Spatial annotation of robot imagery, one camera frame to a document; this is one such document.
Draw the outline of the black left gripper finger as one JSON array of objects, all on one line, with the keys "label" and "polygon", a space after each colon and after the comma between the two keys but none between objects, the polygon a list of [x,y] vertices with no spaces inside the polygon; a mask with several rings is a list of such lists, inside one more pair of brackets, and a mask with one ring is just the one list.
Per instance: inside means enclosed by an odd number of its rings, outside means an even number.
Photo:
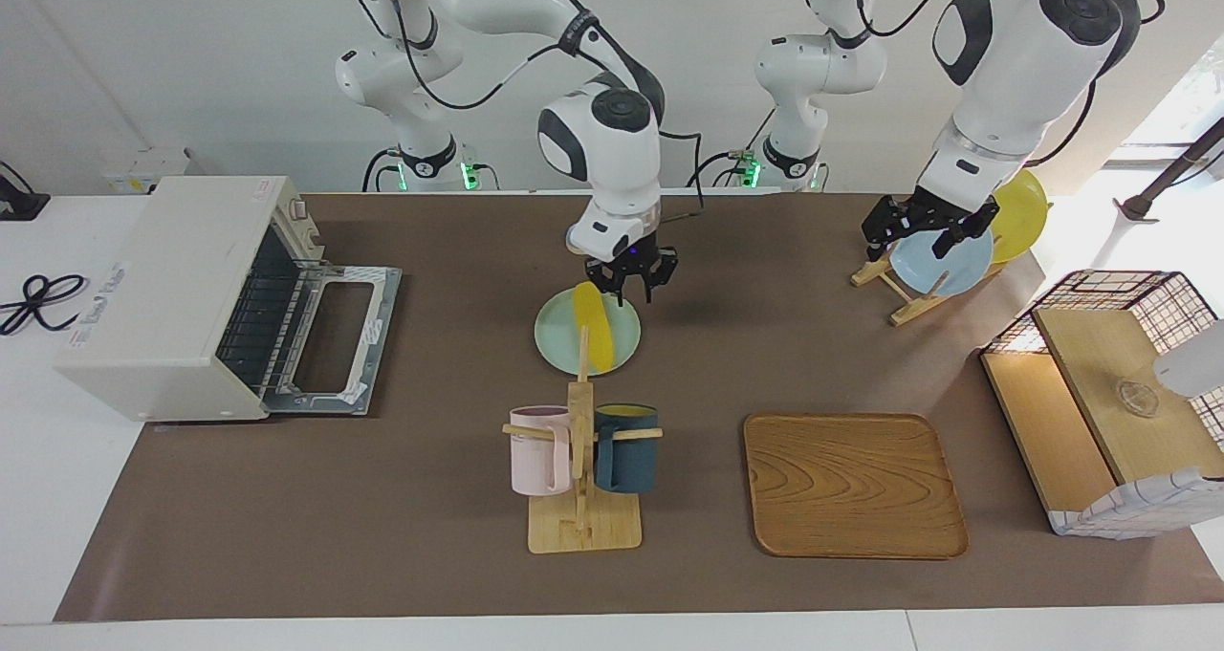
[{"label": "black left gripper finger", "polygon": [[867,242],[867,259],[883,259],[892,245],[891,226],[895,221],[892,206],[874,206],[863,220],[863,237]]},{"label": "black left gripper finger", "polygon": [[944,259],[953,246],[963,242],[967,237],[973,237],[973,225],[969,219],[962,219],[961,221],[944,229],[940,236],[931,242],[931,255],[934,255],[936,259]]}]

